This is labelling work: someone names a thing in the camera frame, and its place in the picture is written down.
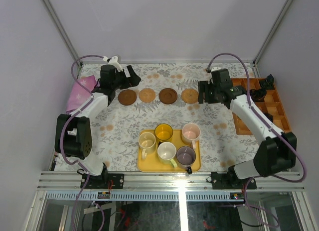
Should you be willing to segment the dark wooden coaster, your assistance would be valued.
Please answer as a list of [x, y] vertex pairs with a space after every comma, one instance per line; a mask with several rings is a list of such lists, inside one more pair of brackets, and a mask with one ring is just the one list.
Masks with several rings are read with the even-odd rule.
[[173, 104], [177, 100], [177, 92], [172, 88], [164, 88], [159, 93], [159, 100], [167, 105]]
[[118, 101], [124, 106], [132, 105], [137, 99], [137, 94], [135, 91], [127, 89], [123, 90], [118, 95]]

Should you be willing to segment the pink mug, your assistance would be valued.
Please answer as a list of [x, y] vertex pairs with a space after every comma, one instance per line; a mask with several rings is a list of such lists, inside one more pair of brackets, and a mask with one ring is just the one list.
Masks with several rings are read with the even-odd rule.
[[199, 126], [194, 123], [188, 123], [182, 128], [182, 141], [185, 144], [190, 145], [194, 150], [196, 150], [196, 143], [199, 141], [200, 135], [201, 130]]

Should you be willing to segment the purple mug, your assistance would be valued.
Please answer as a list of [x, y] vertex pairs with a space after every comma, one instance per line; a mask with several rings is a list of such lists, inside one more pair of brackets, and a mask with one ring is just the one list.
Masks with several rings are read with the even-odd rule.
[[182, 169], [188, 169], [196, 161], [195, 150], [189, 146], [183, 146], [176, 152], [177, 165]]

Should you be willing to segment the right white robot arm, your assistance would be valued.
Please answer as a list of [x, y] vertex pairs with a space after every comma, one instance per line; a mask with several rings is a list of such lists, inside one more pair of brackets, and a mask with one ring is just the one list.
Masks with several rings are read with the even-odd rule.
[[198, 102], [224, 104], [244, 122], [259, 144], [252, 160], [229, 168], [227, 182], [235, 189], [241, 187], [246, 178], [272, 176], [296, 164], [296, 136], [270, 122], [248, 92], [241, 85], [233, 85], [227, 69], [212, 71], [209, 81], [198, 82]]

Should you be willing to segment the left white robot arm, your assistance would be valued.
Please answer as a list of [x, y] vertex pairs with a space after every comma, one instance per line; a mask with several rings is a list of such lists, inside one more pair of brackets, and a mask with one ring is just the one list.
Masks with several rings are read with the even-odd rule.
[[124, 68], [115, 63], [103, 65], [99, 79], [91, 75], [75, 81], [67, 113], [57, 118], [55, 151], [67, 164], [78, 164], [85, 174], [91, 175], [97, 188], [105, 188], [109, 176], [92, 150], [91, 121], [113, 101], [117, 90], [127, 91], [140, 81], [131, 65]]

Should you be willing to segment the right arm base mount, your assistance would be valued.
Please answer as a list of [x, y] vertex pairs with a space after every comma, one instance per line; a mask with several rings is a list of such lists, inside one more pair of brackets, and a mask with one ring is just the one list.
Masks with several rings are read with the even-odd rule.
[[259, 174], [253, 163], [246, 162], [230, 166], [227, 172], [211, 172], [211, 184], [214, 190], [256, 189], [254, 177]]

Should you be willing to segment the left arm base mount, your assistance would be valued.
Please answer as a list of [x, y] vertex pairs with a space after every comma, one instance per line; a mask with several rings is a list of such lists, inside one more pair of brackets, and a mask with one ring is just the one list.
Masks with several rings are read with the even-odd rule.
[[93, 176], [90, 175], [86, 185], [87, 174], [84, 173], [83, 169], [78, 169], [77, 173], [82, 176], [81, 188], [85, 189], [108, 189], [108, 190], [119, 190], [123, 189], [124, 186], [124, 174], [122, 173], [109, 173], [107, 166], [103, 164], [101, 175]]

